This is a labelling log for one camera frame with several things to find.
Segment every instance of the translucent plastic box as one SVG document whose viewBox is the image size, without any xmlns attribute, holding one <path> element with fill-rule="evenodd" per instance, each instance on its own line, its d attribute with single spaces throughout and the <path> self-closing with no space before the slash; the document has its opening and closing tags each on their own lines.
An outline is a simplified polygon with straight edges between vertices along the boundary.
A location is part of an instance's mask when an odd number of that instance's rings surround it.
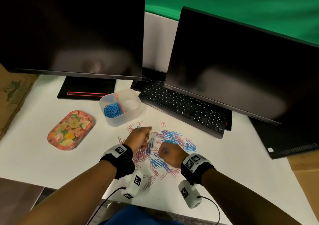
<svg viewBox="0 0 319 225">
<path fill-rule="evenodd" d="M 103 96 L 100 101 L 100 107 L 103 112 L 103 115 L 106 119 L 106 122 L 112 126 L 117 127 L 126 122 L 132 121 L 135 118 L 138 118 L 141 114 L 141 100 L 139 99 L 136 92 L 132 89 L 124 89 L 116 92 L 119 98 L 119 101 L 122 103 L 125 110 L 124 114 L 121 114 L 117 117 L 109 118 L 104 115 L 105 106 L 117 102 L 115 93 Z"/>
</svg>

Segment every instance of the person's left arm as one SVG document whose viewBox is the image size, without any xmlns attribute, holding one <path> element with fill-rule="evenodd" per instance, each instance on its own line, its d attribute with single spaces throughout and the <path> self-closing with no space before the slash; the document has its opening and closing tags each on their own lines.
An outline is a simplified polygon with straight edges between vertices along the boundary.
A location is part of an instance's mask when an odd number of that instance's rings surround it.
<svg viewBox="0 0 319 225">
<path fill-rule="evenodd" d="M 125 143 L 133 153 L 147 145 L 151 127 L 134 129 Z M 102 160 L 34 207 L 18 225 L 85 225 L 116 175 Z"/>
</svg>

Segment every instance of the person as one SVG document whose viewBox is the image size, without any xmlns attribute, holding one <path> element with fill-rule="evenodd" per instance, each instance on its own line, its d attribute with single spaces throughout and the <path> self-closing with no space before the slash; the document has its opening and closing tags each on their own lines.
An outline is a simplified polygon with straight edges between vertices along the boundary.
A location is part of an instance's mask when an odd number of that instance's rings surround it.
<svg viewBox="0 0 319 225">
<path fill-rule="evenodd" d="M 140 148 L 146 148 L 151 129 L 152 127 L 134 129 L 124 144 L 133 153 Z M 159 156 L 175 168 L 180 168 L 188 155 L 179 145 L 172 143 L 162 143 L 159 148 Z M 101 160 L 35 206 L 18 222 L 18 225 L 85 225 L 116 174 L 117 169 L 111 162 Z M 201 175 L 199 182 L 234 225 L 300 224 L 265 198 L 212 167 Z M 141 207 L 128 205 L 100 224 L 171 225 L 181 223 L 157 218 L 146 213 Z"/>
</svg>

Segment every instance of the black wristband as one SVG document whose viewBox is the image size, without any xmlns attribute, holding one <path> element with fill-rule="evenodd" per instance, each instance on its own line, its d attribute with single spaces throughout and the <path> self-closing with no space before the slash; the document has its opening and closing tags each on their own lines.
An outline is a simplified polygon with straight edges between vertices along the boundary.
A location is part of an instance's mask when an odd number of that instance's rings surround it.
<svg viewBox="0 0 319 225">
<path fill-rule="evenodd" d="M 116 145 L 107 150 L 100 161 L 107 160 L 116 168 L 115 179 L 133 174 L 135 165 L 132 160 L 133 151 L 126 144 Z"/>
<path fill-rule="evenodd" d="M 202 184 L 202 175 L 208 169 L 215 167 L 199 154 L 191 154 L 187 156 L 181 164 L 181 174 L 191 184 Z"/>
</svg>

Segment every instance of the fist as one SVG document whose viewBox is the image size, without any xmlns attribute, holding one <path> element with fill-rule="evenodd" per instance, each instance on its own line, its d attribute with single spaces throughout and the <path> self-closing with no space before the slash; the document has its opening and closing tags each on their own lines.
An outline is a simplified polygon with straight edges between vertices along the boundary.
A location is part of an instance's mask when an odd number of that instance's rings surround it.
<svg viewBox="0 0 319 225">
<path fill-rule="evenodd" d="M 189 156 L 178 144 L 162 143 L 159 156 L 174 168 L 180 168 L 184 159 Z"/>
<path fill-rule="evenodd" d="M 147 147 L 147 141 L 150 137 L 151 130 L 152 127 L 135 128 L 123 144 L 129 146 L 134 155 L 138 149 Z"/>
</svg>

